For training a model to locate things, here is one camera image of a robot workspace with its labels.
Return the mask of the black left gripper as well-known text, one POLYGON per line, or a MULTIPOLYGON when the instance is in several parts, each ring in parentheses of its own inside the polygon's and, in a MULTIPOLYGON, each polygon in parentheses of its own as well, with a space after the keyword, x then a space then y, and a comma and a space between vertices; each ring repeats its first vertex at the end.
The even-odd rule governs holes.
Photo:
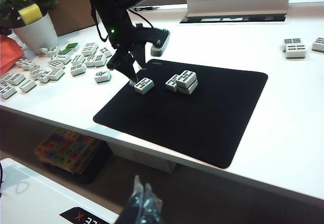
POLYGON ((100 18, 112 47, 116 49, 107 67, 118 68, 118 71, 130 80, 130 86, 135 86, 138 77, 133 67, 134 62, 136 61, 141 69, 146 69, 146 43, 152 43, 159 56, 167 45, 168 31, 152 26, 144 27, 141 23, 133 25, 127 10, 123 8, 100 8, 100 18))

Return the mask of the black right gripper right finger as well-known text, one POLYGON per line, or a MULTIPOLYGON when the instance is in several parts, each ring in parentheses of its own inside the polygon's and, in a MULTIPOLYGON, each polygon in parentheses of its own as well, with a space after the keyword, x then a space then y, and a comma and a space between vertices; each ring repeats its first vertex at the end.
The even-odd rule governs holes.
POLYGON ((151 185, 146 183, 139 223, 162 223, 162 205, 163 201, 153 192, 151 185))

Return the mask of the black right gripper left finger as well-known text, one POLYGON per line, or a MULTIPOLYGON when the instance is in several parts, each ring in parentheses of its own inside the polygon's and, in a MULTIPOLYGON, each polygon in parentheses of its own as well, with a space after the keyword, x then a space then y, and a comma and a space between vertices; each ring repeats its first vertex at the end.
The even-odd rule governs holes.
POLYGON ((139 175, 134 178, 133 192, 127 201, 126 206, 120 213, 117 223, 134 224, 139 223, 144 200, 144 186, 139 175))

